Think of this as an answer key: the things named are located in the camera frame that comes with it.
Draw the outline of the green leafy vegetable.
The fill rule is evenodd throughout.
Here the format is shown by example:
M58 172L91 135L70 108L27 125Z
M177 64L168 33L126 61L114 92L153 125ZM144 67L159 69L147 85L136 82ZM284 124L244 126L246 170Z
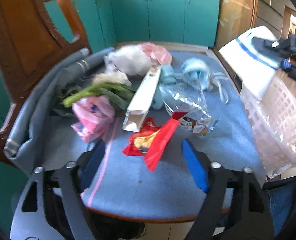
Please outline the green leafy vegetable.
M135 92L136 90L132 86L128 87L119 83L101 82L92 84L87 88L70 95L63 100L62 104L64 107L69 108L73 103L76 103L83 98L103 96L116 110L116 115L122 116L126 113L127 107L134 97Z

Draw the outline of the blue face mask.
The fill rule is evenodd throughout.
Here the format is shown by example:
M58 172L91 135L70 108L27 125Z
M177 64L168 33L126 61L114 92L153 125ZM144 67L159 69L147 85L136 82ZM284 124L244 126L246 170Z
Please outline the blue face mask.
M220 101L228 104L229 96L222 86L221 80L228 80L222 72L213 72L209 65L201 59L190 58L181 66L183 80L199 91L212 91L214 87L218 89Z

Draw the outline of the pink tissue packet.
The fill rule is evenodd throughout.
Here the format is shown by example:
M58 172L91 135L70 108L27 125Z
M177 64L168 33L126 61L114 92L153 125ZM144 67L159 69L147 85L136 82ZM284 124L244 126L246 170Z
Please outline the pink tissue packet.
M104 134L115 117L115 109L104 96L80 99L72 104L72 110L78 122L71 127L85 143Z

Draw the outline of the red snack wrapper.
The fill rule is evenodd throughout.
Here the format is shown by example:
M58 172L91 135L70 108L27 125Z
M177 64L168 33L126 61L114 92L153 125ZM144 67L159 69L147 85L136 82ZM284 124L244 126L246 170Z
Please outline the red snack wrapper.
M143 157L148 170L154 172L178 125L179 120L173 118L163 126L156 126L151 117L146 118L141 130L130 136L123 154Z

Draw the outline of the white paper cup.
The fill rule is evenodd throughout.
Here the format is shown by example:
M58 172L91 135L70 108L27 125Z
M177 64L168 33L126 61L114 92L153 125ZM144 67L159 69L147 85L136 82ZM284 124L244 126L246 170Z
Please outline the white paper cup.
M258 100L262 100L280 67L280 57L264 46L264 40L275 42L277 39L262 25L248 29L219 50L243 85Z

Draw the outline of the wooden glass door frame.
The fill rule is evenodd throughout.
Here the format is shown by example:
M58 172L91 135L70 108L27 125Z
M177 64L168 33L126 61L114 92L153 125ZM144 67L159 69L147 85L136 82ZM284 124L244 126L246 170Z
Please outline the wooden glass door frame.
M220 0L215 48L222 48L253 28L257 10L258 0Z

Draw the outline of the long white cardboard box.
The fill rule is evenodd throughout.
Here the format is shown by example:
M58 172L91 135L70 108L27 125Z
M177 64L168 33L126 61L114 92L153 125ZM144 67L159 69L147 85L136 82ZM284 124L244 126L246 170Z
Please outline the long white cardboard box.
M152 67L145 75L125 113L123 130L139 132L151 107L159 83L161 67Z

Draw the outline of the white tissue bag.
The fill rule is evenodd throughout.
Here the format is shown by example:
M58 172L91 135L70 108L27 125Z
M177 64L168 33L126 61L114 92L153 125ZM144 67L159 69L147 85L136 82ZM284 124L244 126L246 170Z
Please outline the white tissue bag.
M110 73L100 73L96 74L93 78L92 83L101 82L112 82L119 83L128 87L131 87L132 83L129 81L127 75L123 72L110 72Z

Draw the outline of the blue striped seat cloth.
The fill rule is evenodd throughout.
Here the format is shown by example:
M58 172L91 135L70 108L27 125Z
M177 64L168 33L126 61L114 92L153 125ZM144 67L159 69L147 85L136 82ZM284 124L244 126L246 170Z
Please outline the blue striped seat cloth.
M87 55L77 51L56 64L35 86L23 104L3 147L5 156L26 175L41 166L63 167L93 146L73 130L76 118L51 114L55 98L69 83L84 83L87 71L100 70L107 50ZM146 138L123 130L123 118L115 118L105 132L105 155L82 195L92 211L142 221L188 221L196 217L205 199L191 176L181 152L185 139L211 161L240 171L252 169L260 185L266 172L259 157L245 107L229 79L222 81L229 103L217 90L206 92L207 109L215 120L206 135L178 125L154 171L146 166Z

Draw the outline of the teal kitchen cabinets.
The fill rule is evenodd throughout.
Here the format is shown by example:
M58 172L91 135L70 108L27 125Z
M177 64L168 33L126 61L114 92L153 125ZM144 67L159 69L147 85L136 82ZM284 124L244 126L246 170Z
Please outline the teal kitchen cabinets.
M98 51L121 42L215 44L220 0L70 0L89 42ZM56 30L74 34L58 0L42 0Z

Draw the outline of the clear plastic food wrapper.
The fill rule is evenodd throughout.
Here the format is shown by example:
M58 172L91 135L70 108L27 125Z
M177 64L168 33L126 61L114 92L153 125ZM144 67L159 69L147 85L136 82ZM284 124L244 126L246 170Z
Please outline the clear plastic food wrapper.
M213 131L218 120L207 110L205 96L184 82L159 87L165 109L179 125L198 136Z

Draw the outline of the light blue knit cloth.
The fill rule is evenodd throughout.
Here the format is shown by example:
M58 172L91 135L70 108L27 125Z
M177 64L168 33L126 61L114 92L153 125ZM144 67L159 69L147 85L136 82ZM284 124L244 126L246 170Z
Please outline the light blue knit cloth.
M151 104L153 109L160 110L164 105L159 86L160 85L171 85L171 84L175 84L176 82L177 82L177 78L176 78L175 71L174 71L173 67L171 65L162 66L160 78L159 78L159 83L158 83L157 88L155 90L154 98L153 98L153 101Z

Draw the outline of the pink printed plastic bag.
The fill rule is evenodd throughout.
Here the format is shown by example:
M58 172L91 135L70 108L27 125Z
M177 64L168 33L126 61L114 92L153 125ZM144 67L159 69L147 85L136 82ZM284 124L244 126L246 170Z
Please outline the pink printed plastic bag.
M148 57L161 66L171 65L172 55L165 47L150 42L140 43L139 46Z

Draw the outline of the brown wooden chair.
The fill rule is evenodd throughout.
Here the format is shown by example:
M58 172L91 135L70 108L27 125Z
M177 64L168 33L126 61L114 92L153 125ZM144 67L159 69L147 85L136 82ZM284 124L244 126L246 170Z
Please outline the brown wooden chair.
M90 48L72 2L58 1L72 28L72 43L56 30L42 0L0 0L0 75L11 103L0 128L0 161L10 165L14 161L3 148L29 94L56 64Z

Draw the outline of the white plastic bag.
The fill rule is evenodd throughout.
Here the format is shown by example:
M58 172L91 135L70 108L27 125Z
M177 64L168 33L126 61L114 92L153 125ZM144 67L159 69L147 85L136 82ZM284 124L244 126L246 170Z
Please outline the white plastic bag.
M104 56L105 73L122 72L127 76L144 76L153 62L140 45L122 46L120 49Z

